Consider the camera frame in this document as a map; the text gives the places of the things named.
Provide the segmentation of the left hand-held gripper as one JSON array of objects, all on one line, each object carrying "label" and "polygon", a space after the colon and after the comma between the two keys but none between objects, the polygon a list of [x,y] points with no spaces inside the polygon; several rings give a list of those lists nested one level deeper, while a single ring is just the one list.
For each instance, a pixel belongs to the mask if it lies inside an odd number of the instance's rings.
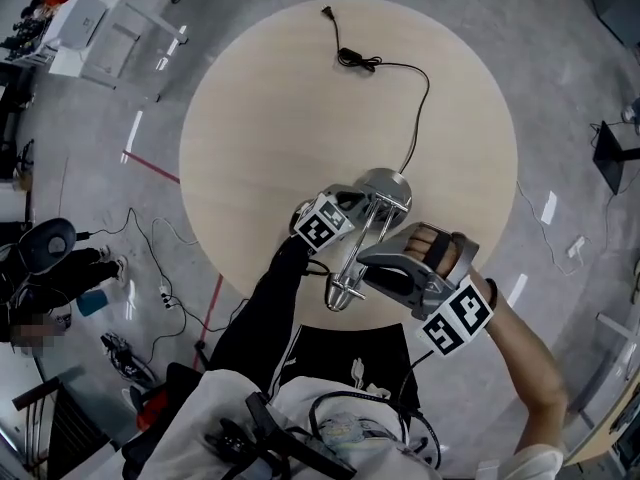
[{"label": "left hand-held gripper", "polygon": [[355,234],[362,244],[373,205],[371,192],[332,184],[299,208],[299,216],[291,227],[292,236],[303,240],[311,255],[351,234]]}]

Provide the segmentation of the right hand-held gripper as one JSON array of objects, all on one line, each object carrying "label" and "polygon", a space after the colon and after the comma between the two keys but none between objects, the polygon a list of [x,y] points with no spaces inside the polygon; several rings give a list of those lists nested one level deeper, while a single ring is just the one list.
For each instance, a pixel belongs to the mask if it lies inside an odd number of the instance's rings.
[{"label": "right hand-held gripper", "polygon": [[[456,242],[460,256],[447,278],[404,252],[419,225],[447,233]],[[462,233],[415,223],[362,250],[357,260],[367,268],[363,281],[409,309],[421,322],[417,337],[437,355],[447,357],[470,343],[493,316],[495,302],[482,295],[470,276],[478,251],[479,245]]]}]

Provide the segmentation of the person's right hand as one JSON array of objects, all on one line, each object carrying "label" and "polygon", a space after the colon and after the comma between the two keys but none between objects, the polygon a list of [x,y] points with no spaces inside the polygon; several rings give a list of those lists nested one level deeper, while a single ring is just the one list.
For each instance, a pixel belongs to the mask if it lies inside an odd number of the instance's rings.
[{"label": "person's right hand", "polygon": [[404,252],[427,265],[442,278],[449,276],[460,256],[451,235],[426,225],[419,225],[413,231]]}]

